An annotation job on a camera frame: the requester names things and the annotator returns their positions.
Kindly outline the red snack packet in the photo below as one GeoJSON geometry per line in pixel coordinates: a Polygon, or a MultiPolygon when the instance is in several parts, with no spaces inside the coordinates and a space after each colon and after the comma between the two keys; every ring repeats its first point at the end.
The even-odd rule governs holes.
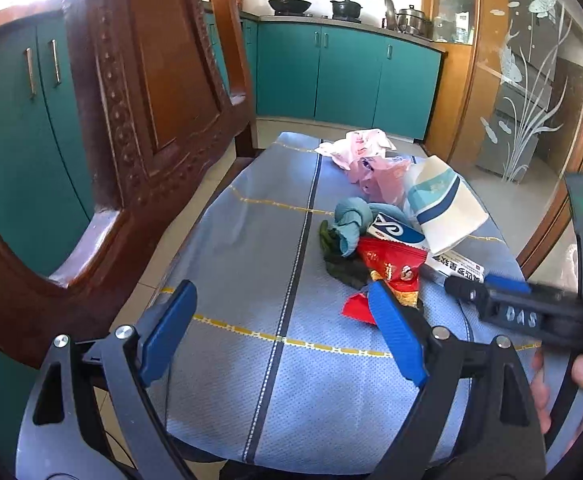
{"type": "Polygon", "coordinates": [[[357,245],[346,238],[339,240],[344,257],[358,256],[369,274],[371,283],[383,282],[404,307],[417,307],[419,270],[425,263],[425,249],[374,236],[362,236],[357,245]]]}

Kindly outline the dark green wrapper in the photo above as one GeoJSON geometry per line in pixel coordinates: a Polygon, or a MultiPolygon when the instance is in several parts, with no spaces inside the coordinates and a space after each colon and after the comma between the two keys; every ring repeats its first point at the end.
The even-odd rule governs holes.
{"type": "Polygon", "coordinates": [[[340,253],[337,235],[327,220],[320,224],[319,240],[327,273],[342,284],[362,290],[371,279],[369,269],[357,254],[345,257],[340,253]]]}

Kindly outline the white teal paper cup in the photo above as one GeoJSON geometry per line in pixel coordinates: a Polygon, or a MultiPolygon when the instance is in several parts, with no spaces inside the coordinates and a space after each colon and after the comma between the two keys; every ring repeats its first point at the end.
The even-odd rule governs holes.
{"type": "Polygon", "coordinates": [[[413,164],[403,183],[406,205],[433,255],[452,249],[489,219],[464,178],[437,156],[413,164]]]}

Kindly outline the teal cloth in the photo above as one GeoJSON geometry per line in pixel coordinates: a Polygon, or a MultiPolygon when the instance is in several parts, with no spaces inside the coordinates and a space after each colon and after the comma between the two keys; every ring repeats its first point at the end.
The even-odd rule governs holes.
{"type": "Polygon", "coordinates": [[[377,214],[388,214],[410,223],[407,215],[395,205],[368,203],[361,197],[345,198],[337,204],[329,232],[335,237],[342,257],[349,257],[357,249],[360,237],[369,229],[377,214]]]}

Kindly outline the pink plastic bag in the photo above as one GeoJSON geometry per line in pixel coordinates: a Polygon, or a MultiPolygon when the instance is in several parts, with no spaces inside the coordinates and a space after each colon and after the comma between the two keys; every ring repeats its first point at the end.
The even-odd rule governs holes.
{"type": "Polygon", "coordinates": [[[401,206],[404,177],[415,158],[390,155],[394,149],[383,130],[367,129],[349,131],[335,142],[322,142],[315,151],[345,171],[349,182],[361,188],[371,202],[401,206]]]}

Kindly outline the blue checked seat cushion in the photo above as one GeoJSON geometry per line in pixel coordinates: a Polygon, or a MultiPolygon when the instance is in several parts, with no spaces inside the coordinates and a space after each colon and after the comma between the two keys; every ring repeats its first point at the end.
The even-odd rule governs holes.
{"type": "Polygon", "coordinates": [[[319,228],[359,190],[316,138],[282,133],[205,211],[162,280],[197,307],[150,399],[180,443],[303,474],[367,474],[409,413],[376,327],[346,318],[319,228]]]}

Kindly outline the etched glass sliding door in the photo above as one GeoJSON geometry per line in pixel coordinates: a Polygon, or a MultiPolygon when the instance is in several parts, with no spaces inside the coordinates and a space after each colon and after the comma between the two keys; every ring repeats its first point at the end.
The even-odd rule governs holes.
{"type": "Polygon", "coordinates": [[[572,242],[564,176],[583,171],[578,0],[479,0],[473,78],[450,162],[526,276],[572,242]]]}

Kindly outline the carved wooden chair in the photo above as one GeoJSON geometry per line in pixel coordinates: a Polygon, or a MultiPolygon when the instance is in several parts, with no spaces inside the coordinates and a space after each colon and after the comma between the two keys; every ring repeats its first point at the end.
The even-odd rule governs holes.
{"type": "Polygon", "coordinates": [[[65,0],[72,79],[96,211],[45,278],[0,237],[0,351],[38,367],[60,333],[103,335],[170,222],[229,146],[254,145],[235,0],[65,0]]]}

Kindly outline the stainless steel steamer pot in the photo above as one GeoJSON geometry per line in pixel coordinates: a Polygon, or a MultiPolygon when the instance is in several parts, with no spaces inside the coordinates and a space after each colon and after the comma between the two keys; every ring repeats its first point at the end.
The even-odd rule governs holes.
{"type": "Polygon", "coordinates": [[[431,38],[433,35],[433,24],[427,15],[423,11],[415,9],[413,4],[400,9],[395,14],[395,18],[397,19],[397,27],[403,34],[425,38],[431,38]]]}

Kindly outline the steel pot lid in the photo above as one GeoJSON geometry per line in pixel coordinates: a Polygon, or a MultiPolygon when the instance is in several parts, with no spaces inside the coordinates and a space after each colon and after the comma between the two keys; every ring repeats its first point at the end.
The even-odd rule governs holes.
{"type": "Polygon", "coordinates": [[[395,3],[392,0],[384,0],[386,6],[385,27],[388,30],[397,30],[398,21],[397,13],[395,13],[395,3]]]}

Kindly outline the wooden glass display cabinet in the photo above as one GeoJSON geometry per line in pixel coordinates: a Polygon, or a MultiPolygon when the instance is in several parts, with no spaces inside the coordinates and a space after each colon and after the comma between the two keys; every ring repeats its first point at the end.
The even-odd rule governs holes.
{"type": "Polygon", "coordinates": [[[459,140],[473,78],[479,0],[421,2],[431,21],[431,39],[443,51],[425,148],[448,162],[459,140]]]}

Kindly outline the black cooking pot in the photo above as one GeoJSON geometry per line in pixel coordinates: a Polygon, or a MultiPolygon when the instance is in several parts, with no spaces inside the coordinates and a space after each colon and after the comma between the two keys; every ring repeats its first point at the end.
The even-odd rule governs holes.
{"type": "Polygon", "coordinates": [[[331,0],[333,18],[340,21],[360,21],[362,6],[352,0],[331,0]]]}

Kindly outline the black wok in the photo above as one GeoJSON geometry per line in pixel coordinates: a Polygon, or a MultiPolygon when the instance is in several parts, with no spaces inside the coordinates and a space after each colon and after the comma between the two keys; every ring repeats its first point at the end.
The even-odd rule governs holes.
{"type": "Polygon", "coordinates": [[[302,16],[310,9],[311,2],[307,0],[269,0],[269,6],[275,15],[302,16]]]}

